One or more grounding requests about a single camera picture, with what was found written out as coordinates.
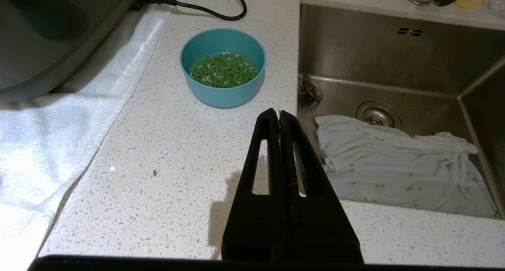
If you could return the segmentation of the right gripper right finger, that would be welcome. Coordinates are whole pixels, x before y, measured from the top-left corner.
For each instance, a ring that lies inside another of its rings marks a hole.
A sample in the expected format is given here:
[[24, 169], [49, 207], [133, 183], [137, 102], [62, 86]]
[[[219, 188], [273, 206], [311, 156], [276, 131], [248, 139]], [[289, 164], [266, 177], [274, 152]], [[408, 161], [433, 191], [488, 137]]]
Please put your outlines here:
[[298, 119], [280, 112], [288, 249], [299, 261], [363, 263], [360, 243]]

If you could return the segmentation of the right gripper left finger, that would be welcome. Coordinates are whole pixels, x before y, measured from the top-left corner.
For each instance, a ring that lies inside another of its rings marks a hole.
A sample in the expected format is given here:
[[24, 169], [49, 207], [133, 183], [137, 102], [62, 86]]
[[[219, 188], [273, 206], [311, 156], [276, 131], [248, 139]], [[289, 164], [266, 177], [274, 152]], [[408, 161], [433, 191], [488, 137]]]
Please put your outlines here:
[[[223, 260], [287, 263], [291, 215], [288, 177], [280, 146], [280, 124], [270, 108], [261, 113], [239, 179], [222, 240]], [[267, 144], [268, 193], [253, 193], [260, 144]]]

